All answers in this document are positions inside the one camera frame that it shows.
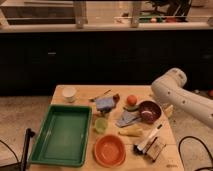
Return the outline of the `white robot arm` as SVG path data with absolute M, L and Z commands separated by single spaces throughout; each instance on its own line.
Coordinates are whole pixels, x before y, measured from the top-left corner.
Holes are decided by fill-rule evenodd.
M 213 129 L 213 100 L 187 91 L 183 86 L 186 74 L 179 68 L 171 68 L 151 84 L 153 93 L 163 101 L 190 113 Z

